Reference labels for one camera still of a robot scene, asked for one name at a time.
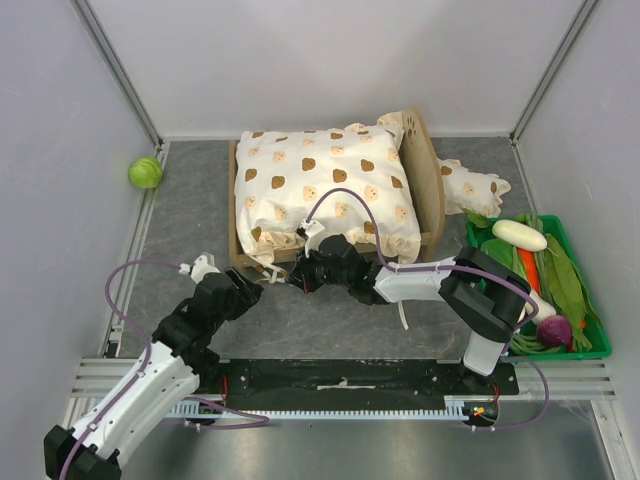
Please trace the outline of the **bear print cream quilt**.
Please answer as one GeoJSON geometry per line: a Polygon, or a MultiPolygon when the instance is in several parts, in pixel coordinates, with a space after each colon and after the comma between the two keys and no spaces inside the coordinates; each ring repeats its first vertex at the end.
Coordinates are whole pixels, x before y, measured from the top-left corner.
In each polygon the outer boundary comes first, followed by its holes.
{"type": "Polygon", "coordinates": [[[399,148],[398,112],[376,124],[300,132],[246,131],[235,150],[236,233],[242,250],[278,272],[278,250],[303,246],[306,218],[352,244],[417,261],[422,235],[399,148]]]}

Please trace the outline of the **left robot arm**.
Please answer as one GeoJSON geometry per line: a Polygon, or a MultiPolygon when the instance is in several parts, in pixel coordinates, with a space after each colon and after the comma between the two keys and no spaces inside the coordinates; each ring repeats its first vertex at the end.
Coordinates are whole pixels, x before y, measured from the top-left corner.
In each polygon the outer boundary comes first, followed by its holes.
{"type": "Polygon", "coordinates": [[[50,479],[118,479],[123,467],[170,410],[219,382],[213,335],[260,300],[263,288],[233,268],[207,268],[193,294],[161,320],[135,365],[72,427],[45,436],[50,479]]]}

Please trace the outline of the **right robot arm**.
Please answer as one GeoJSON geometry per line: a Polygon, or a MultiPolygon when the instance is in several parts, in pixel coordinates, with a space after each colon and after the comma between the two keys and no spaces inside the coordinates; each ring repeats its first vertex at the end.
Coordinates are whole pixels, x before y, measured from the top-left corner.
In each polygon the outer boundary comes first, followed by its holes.
{"type": "Polygon", "coordinates": [[[341,286],[366,305],[446,303],[471,329],[457,377],[473,394],[493,383],[495,367],[532,303],[530,285],[477,248],[438,262],[400,265],[366,259],[342,235],[299,252],[287,282],[305,293],[341,286]]]}

